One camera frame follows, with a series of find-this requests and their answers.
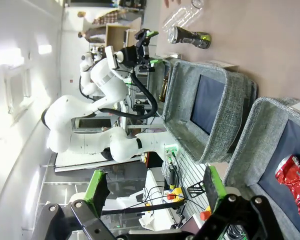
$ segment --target window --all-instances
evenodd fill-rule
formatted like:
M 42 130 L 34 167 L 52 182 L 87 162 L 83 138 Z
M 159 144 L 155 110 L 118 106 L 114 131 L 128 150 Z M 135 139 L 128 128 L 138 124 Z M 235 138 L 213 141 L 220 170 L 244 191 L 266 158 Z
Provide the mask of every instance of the window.
M 8 113 L 16 118 L 33 101 L 29 70 L 24 65 L 8 68 L 4 81 Z

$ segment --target desk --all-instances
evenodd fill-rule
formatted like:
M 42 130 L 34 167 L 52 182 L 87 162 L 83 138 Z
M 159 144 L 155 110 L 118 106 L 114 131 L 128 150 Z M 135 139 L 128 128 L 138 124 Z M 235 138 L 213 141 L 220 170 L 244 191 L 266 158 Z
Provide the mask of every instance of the desk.
M 160 24 L 177 4 L 161 5 Z M 203 16 L 188 29 L 210 33 L 210 48 L 169 44 L 159 26 L 157 54 L 176 52 L 190 62 L 239 65 L 239 72 L 258 84 L 260 96 L 300 99 L 300 1 L 205 0 Z

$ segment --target brown glass bottle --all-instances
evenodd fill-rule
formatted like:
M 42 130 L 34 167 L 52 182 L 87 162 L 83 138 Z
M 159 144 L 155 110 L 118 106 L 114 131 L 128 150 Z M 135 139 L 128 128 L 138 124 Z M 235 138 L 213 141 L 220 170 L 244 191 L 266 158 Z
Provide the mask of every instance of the brown glass bottle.
M 163 78 L 162 89 L 161 89 L 161 93 L 159 95 L 159 100 L 160 100 L 160 102 L 163 102 L 163 103 L 166 101 L 166 94 L 167 94 L 167 89 L 168 89 L 168 78 L 169 78 L 169 73 Z

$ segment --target red chip bag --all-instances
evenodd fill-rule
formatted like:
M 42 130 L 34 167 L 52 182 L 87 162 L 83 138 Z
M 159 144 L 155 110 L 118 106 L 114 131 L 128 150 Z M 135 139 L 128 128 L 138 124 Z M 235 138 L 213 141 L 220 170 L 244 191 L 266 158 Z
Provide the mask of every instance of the red chip bag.
M 289 155 L 283 159 L 275 170 L 275 178 L 288 187 L 298 206 L 300 215 L 300 163 L 296 156 Z

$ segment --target cable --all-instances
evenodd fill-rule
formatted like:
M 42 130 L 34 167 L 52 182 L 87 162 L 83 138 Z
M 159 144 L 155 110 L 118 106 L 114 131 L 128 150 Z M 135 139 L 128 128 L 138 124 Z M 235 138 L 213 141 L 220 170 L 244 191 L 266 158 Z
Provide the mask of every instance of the cable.
M 99 63 L 102 59 L 98 60 L 98 61 L 95 61 L 90 67 L 88 67 L 87 70 L 85 70 L 85 72 L 88 72 L 90 71 L 90 69 L 92 69 L 97 63 Z M 89 97 L 89 95 L 85 95 L 83 92 L 82 92 L 82 89 L 81 89 L 81 75 L 80 75 L 80 78 L 79 78 L 79 92 L 82 96 L 84 96 L 86 99 L 90 99 L 92 101 L 96 101 L 95 99 Z
M 150 191 L 148 191 L 147 190 L 147 187 L 146 186 L 144 186 L 144 189 L 147 191 L 147 193 L 148 193 L 148 196 L 149 196 L 149 194 L 150 194 Z M 153 195 L 153 194 L 155 194 L 155 193 L 160 193 L 161 194 L 161 192 L 160 191 L 155 191 L 155 192 L 153 192 L 150 196 L 149 196 L 149 198 Z
M 84 96 L 85 98 L 90 99 L 90 100 L 92 100 L 92 101 L 95 101 L 95 99 L 89 97 L 89 95 L 85 95 L 85 94 L 82 92 L 82 89 L 81 89 L 81 76 L 80 76 L 80 78 L 79 78 L 79 92 L 80 92 L 81 95 Z
M 171 154 L 174 157 L 174 160 L 175 160 L 176 164 L 178 165 L 178 169 L 179 169 L 179 173 L 180 173 L 180 176 L 178 177 L 178 171 L 176 171 L 176 175 L 177 175 L 178 178 L 180 178 L 181 187 L 183 189 L 185 189 L 184 188 L 184 183 L 182 182 L 182 178 L 181 178 L 181 168 L 180 168 L 179 162 L 177 161 L 177 157 L 176 157 L 176 155 L 175 155 L 175 153 L 173 151 L 171 152 Z
M 164 187 L 164 186 L 154 186 L 154 187 L 150 188 L 149 191 L 147 190 L 147 191 L 148 191 L 148 195 L 147 195 L 147 197 L 145 198 L 145 200 L 143 200 L 144 202 L 147 201 L 147 199 L 149 198 L 149 194 L 150 194 L 151 190 L 154 189 L 154 188 L 165 188 L 165 187 Z
M 120 69 L 115 69 L 115 68 L 112 68 L 111 70 L 115 70 L 115 71 L 118 71 L 118 72 L 125 72 L 125 73 L 128 73 L 128 74 L 131 74 L 130 71 L 126 71 L 126 70 L 120 70 Z
M 132 99 L 131 99 L 131 96 L 128 94 L 129 98 L 130 98 L 130 106 L 132 108 Z
M 187 198 L 187 197 L 184 197 L 184 196 L 181 196 L 181 195 L 174 195 L 174 196 L 175 196 L 175 197 L 179 197 L 179 198 L 183 198 L 183 199 L 185 199 L 185 200 L 187 200 L 187 201 L 189 201 L 189 202 L 192 202 L 193 204 L 195 204 L 195 205 L 197 205 L 198 207 L 200 207 L 200 208 L 202 208 L 203 210 L 205 210 L 204 207 L 200 206 L 199 204 L 197 204 L 196 202 L 190 200 L 190 199 Z M 160 197 L 156 197 L 156 198 L 153 198 L 153 199 L 149 199 L 149 201 L 156 200 L 156 199 L 162 199 L 162 198 L 164 198 L 164 197 L 166 197 L 166 196 L 160 196 Z M 137 205 L 144 204 L 144 203 L 145 203 L 145 201 L 142 201 L 142 202 L 139 202 L 139 203 L 137 203 L 137 204 L 135 204 L 135 205 L 126 207 L 126 208 L 123 209 L 123 212 L 124 212 L 126 209 L 130 209 L 130 208 L 133 208 L 133 207 L 135 207 L 135 206 L 137 206 Z
M 148 98 L 149 102 L 151 103 L 151 110 L 143 115 L 134 115 L 134 114 L 130 114 L 130 113 L 126 113 L 126 112 L 121 112 L 118 110 L 114 110 L 111 108 L 101 108 L 99 109 L 100 112 L 102 113 L 110 113 L 110 114 L 114 114 L 117 116 L 121 116 L 121 117 L 126 117 L 126 118 L 131 118 L 131 119 L 136 119 L 136 120 L 142 120 L 142 119 L 148 119 L 150 117 L 152 117 L 153 115 L 156 114 L 157 110 L 158 110 L 158 104 L 156 99 L 154 98 L 154 96 L 148 91 L 148 89 L 140 82 L 140 80 L 137 78 L 136 73 L 132 72 L 130 74 L 130 77 L 132 79 L 132 81 L 134 82 L 134 84 L 144 93 L 144 95 Z

